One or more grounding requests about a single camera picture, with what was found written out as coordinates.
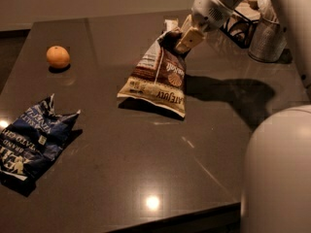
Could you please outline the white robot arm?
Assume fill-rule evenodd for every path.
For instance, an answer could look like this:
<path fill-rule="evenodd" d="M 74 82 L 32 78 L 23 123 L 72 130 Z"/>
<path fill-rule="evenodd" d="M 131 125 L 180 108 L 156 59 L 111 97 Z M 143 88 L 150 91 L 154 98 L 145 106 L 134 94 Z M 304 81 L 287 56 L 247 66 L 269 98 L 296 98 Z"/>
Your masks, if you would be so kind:
<path fill-rule="evenodd" d="M 242 0 L 194 0 L 203 34 L 219 28 Z M 271 0 L 297 72 L 311 85 L 311 0 Z M 253 133 L 244 162 L 241 233 L 311 233 L 311 106 L 288 108 Z"/>

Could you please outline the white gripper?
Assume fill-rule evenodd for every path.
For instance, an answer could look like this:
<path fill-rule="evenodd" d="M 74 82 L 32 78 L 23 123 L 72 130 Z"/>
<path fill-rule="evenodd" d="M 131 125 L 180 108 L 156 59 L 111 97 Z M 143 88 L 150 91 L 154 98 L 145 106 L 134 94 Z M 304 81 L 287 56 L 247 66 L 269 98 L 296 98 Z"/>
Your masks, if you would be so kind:
<path fill-rule="evenodd" d="M 204 40 L 202 32 L 219 29 L 232 13 L 233 10 L 221 0 L 194 0 L 191 15 L 186 17 L 180 28 L 183 35 L 175 52 L 183 54 L 196 47 Z"/>

